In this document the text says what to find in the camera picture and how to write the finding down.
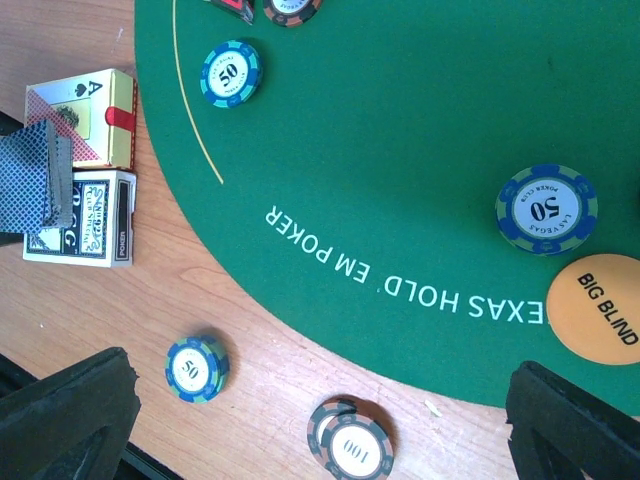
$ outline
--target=yellow line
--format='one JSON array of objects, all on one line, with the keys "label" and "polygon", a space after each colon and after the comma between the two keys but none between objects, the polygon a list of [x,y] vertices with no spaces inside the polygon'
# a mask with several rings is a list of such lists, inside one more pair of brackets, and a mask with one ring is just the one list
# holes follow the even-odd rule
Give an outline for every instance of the yellow line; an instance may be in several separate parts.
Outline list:
[{"label": "yellow line", "polygon": [[178,73],[178,83],[180,83],[180,91],[182,92],[182,100],[184,102],[184,108],[187,110],[187,115],[189,116],[189,121],[191,122],[191,127],[193,128],[193,133],[196,135],[196,139],[200,144],[200,148],[202,149],[202,153],[206,157],[213,173],[216,174],[218,180],[221,184],[224,184],[224,180],[220,175],[220,172],[216,168],[213,160],[211,160],[211,155],[207,152],[206,147],[204,146],[204,142],[202,141],[202,137],[200,137],[200,132],[198,132],[198,127],[196,127],[196,122],[193,120],[193,114],[191,113],[191,108],[189,108],[189,101],[187,100],[187,94],[184,91],[184,83],[182,82],[182,70],[180,69],[180,57],[178,56],[178,37],[176,35],[176,2],[177,0],[173,0],[173,53],[176,57],[176,71]]}]

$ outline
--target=playing card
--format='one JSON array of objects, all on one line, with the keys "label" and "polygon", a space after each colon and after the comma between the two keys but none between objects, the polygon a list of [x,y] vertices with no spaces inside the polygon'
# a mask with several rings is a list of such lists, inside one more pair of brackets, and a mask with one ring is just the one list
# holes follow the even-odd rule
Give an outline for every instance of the playing card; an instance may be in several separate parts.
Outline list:
[{"label": "playing card", "polygon": [[41,230],[53,135],[53,125],[43,120],[0,138],[0,231]]},{"label": "playing card", "polygon": [[52,179],[52,214],[45,219],[43,226],[65,228],[72,223],[72,157],[71,139],[56,136],[55,155],[50,161],[50,178]]},{"label": "playing card", "polygon": [[44,196],[42,225],[55,214],[55,206],[60,197],[56,162],[56,130],[51,122],[47,122],[47,183]]}]

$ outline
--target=orange button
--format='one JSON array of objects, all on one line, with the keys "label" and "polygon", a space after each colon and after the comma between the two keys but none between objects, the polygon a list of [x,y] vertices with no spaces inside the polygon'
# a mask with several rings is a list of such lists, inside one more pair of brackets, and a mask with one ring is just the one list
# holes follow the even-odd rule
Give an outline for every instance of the orange button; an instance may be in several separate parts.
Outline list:
[{"label": "orange button", "polygon": [[640,261],[602,254],[572,263],[551,284],[547,316],[560,341],[587,360],[640,362]]}]

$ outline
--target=deck of cards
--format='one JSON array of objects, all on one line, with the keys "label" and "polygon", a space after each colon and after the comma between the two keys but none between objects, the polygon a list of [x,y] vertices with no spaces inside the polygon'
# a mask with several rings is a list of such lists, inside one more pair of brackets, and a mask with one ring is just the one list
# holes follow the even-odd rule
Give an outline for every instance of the deck of cards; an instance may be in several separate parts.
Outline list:
[{"label": "deck of cards", "polygon": [[0,137],[0,232],[25,260],[132,264],[136,99],[113,68],[27,86],[25,128]]},{"label": "deck of cards", "polygon": [[69,138],[42,120],[0,138],[0,231],[38,233],[72,223]]}]

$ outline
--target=black object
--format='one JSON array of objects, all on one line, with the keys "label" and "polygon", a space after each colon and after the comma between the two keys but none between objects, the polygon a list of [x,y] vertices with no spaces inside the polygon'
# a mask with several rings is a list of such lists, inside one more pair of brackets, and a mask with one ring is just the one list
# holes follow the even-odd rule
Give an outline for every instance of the black object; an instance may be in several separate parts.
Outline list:
[{"label": "black object", "polygon": [[[127,443],[139,409],[134,383],[135,373],[119,348],[40,382],[0,355],[0,478],[182,480]],[[51,451],[60,455],[47,463]],[[87,470],[107,460],[106,470],[95,475]],[[84,476],[76,476],[81,468]]]},{"label": "black object", "polygon": [[[0,112],[0,137],[11,135],[13,132],[20,130],[21,128],[22,123],[11,118],[6,113]],[[19,243],[23,238],[24,237],[20,234],[0,232],[0,247],[12,243]]]},{"label": "black object", "polygon": [[640,479],[640,423],[542,365],[513,373],[506,406],[520,480]]}]

